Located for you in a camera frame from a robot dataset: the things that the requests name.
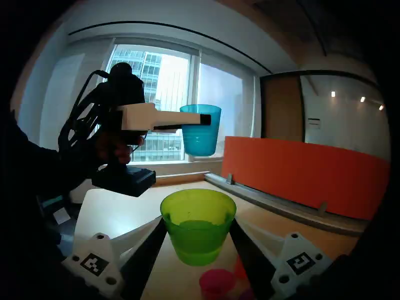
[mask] white table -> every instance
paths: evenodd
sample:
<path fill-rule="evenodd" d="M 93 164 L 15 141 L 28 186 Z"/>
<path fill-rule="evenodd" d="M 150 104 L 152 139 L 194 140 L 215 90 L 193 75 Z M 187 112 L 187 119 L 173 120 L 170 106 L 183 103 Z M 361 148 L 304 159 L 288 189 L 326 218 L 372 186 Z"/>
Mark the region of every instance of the white table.
<path fill-rule="evenodd" d="M 185 189 L 210 189 L 229 195 L 236 203 L 236 215 L 278 236 L 300 232 L 331 259 L 348 254 L 357 242 L 356 237 L 326 232 L 287 219 L 255 206 L 205 181 L 153 187 L 134 198 L 104 189 L 90 190 L 84 198 L 75 228 L 74 249 L 94 234 L 102 232 L 111 239 L 138 228 L 160 215 L 160 204 L 169 194 Z M 191 267 L 182 263 L 167 234 L 147 281 L 142 299 L 202 299 L 199 278 L 214 268 L 233 271 L 237 252 L 230 235 L 225 240 L 218 259 L 204 267 Z M 235 297 L 246 282 L 236 285 Z"/>

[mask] red object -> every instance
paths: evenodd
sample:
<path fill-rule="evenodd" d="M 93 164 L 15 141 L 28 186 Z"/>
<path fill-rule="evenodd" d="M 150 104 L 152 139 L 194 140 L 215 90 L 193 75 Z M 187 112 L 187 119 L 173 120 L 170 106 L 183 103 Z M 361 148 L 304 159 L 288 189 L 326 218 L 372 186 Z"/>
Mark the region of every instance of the red object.
<path fill-rule="evenodd" d="M 254 300 L 256 299 L 251 288 L 246 289 L 239 297 L 239 300 Z"/>
<path fill-rule="evenodd" d="M 239 255 L 237 256 L 236 264 L 234 265 L 234 275 L 239 279 L 247 278 L 245 267 L 243 266 L 243 263 Z"/>
<path fill-rule="evenodd" d="M 224 269 L 212 269 L 201 275 L 198 281 L 201 292 L 207 300 L 224 300 L 235 286 L 233 273 Z"/>
<path fill-rule="evenodd" d="M 371 220 L 389 181 L 389 162 L 325 145 L 272 138 L 225 138 L 222 176 L 327 212 Z"/>

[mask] orange partition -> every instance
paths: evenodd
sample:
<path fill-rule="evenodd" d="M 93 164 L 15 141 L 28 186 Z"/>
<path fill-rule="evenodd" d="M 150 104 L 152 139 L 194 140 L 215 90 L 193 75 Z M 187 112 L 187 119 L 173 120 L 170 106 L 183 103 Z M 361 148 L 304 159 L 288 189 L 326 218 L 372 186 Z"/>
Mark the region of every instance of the orange partition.
<path fill-rule="evenodd" d="M 226 137 L 222 176 L 357 219 L 372 219 L 389 181 L 389 162 L 365 153 L 271 138 Z"/>

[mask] window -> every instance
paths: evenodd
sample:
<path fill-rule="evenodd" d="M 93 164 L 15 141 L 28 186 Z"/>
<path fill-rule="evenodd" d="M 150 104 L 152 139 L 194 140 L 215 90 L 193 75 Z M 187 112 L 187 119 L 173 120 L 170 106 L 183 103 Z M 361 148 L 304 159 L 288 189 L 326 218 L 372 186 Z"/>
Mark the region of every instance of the window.
<path fill-rule="evenodd" d="M 126 62 L 144 82 L 144 99 L 156 109 L 178 112 L 188 103 L 191 55 L 163 48 L 119 44 L 110 58 L 107 72 Z M 185 158 L 182 131 L 149 132 L 144 145 L 131 156 L 132 162 L 182 161 Z"/>
<path fill-rule="evenodd" d="M 254 110 L 254 75 L 213 56 L 202 55 L 197 103 L 221 108 L 214 158 L 224 155 L 226 136 L 250 137 Z"/>
<path fill-rule="evenodd" d="M 252 135 L 255 77 L 246 67 L 225 57 L 202 53 L 200 59 L 193 53 L 143 45 L 118 44 L 113 53 L 107 72 L 120 62 L 131 65 L 132 73 L 143 81 L 145 101 L 154 103 L 156 109 L 179 112 L 180 107 L 196 103 L 222 108 L 216 152 L 212 157 L 223 156 L 226 136 Z M 197 94 L 189 95 L 195 83 Z M 144 145 L 131 157 L 132 162 L 201 159 L 207 158 L 185 155 L 181 130 L 149 132 Z"/>

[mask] person's hand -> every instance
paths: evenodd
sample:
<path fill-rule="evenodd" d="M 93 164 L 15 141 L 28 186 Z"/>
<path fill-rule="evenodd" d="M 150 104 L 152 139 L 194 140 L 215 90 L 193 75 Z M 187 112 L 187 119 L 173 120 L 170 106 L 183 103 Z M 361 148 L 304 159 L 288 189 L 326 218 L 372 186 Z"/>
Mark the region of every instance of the person's hand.
<path fill-rule="evenodd" d="M 145 142 L 145 139 L 137 135 L 130 139 L 133 145 L 141 146 Z M 103 132 L 99 135 L 95 142 L 95 150 L 97 157 L 104 163 L 108 163 L 109 153 L 113 150 L 113 155 L 118 158 L 121 164 L 128 164 L 131 161 L 130 155 L 133 148 L 127 145 L 122 137 L 117 133 Z"/>

